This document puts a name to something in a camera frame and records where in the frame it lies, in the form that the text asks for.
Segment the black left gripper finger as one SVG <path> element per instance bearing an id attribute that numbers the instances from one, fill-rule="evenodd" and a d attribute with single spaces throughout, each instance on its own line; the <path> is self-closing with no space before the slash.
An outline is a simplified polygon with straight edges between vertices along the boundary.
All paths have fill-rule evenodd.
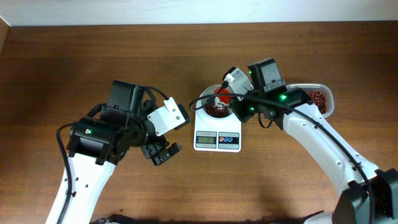
<path id="1" fill-rule="evenodd" d="M 141 146 L 141 151 L 146 159 L 151 159 L 159 154 L 162 150 L 162 145 L 158 142 L 152 142 Z"/>
<path id="2" fill-rule="evenodd" d="M 156 152 L 154 156 L 151 157 L 152 162 L 155 166 L 162 165 L 165 161 L 169 160 L 171 157 L 176 155 L 183 147 L 178 143 L 173 143 L 170 147 L 161 149 Z"/>

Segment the red plastic scoop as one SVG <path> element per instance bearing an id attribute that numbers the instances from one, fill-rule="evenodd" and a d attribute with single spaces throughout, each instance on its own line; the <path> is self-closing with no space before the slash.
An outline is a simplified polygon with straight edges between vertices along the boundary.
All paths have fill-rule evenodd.
<path id="1" fill-rule="evenodd" d="M 226 88 L 223 88 L 222 86 L 219 86 L 215 91 L 214 94 L 218 94 L 217 99 L 220 103 L 223 104 L 228 104 L 230 101 L 230 96 L 224 96 L 224 94 L 228 94 L 229 90 L 227 90 Z"/>

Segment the white digital kitchen scale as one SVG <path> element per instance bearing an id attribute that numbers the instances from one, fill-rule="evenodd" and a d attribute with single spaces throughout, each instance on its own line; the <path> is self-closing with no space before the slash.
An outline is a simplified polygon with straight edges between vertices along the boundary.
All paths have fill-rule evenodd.
<path id="1" fill-rule="evenodd" d="M 196 151 L 239 152 L 242 124 L 218 97 L 195 112 L 193 147 Z"/>

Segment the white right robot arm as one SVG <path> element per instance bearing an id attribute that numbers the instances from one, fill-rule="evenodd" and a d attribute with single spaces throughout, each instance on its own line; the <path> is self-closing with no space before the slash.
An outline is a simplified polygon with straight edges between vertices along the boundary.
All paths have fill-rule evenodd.
<path id="1" fill-rule="evenodd" d="M 332 212 L 310 215 L 305 223 L 397 223 L 397 170 L 382 171 L 355 151 L 324 119 L 306 92 L 287 87 L 276 62 L 267 58 L 232 68 L 223 77 L 233 90 L 233 113 L 245 123 L 255 114 L 297 140 L 323 169 L 339 200 Z"/>

